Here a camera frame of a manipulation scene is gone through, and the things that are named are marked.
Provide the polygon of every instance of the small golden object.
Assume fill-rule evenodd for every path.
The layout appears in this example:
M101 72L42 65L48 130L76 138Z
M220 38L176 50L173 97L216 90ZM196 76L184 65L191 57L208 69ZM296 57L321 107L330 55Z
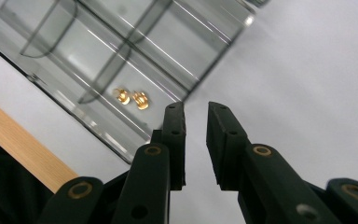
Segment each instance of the small golden object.
M129 94L123 89L114 89L113 95L123 104L126 105L130 101Z
M143 110L149 107L149 103L147 100L147 97L143 92L137 92L135 91L133 93L132 99L136 102L138 105L138 109Z

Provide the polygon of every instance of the black fabric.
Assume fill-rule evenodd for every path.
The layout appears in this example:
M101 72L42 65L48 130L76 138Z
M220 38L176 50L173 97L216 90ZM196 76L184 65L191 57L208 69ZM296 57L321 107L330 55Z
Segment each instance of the black fabric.
M0 223L35 223L52 195L0 148Z

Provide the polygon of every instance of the plastic compartment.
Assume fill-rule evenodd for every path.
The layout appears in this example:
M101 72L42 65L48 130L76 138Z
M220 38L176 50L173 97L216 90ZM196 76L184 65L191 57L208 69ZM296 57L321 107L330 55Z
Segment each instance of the plastic compartment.
M253 19L237 1L0 1L0 52L131 162ZM115 89L143 92L148 108Z

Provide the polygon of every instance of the brass ring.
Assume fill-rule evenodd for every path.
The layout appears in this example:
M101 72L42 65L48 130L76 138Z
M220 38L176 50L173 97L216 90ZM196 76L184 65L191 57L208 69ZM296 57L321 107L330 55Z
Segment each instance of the brass ring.
M254 153L260 156L270 156L272 151L266 147L254 147Z
M83 192L80 193L76 193L75 190L76 188L80 188L80 187L86 187L86 189ZM73 185L69 191L68 191L68 196L71 199L81 199L86 197L87 195L89 195L92 192L92 185L89 182L86 181L82 181L80 183L77 183L75 185Z
M344 184L341 186L342 191L352 196L358 201L358 186L353 184Z
M157 156L159 153L161 153L161 148L159 147L147 147L145 149L145 154L149 156Z

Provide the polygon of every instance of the wooden edge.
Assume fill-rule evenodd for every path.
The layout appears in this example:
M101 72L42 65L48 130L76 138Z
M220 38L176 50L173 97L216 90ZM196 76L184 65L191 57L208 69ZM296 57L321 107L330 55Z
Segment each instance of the wooden edge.
M54 193L78 175L0 109L0 146Z

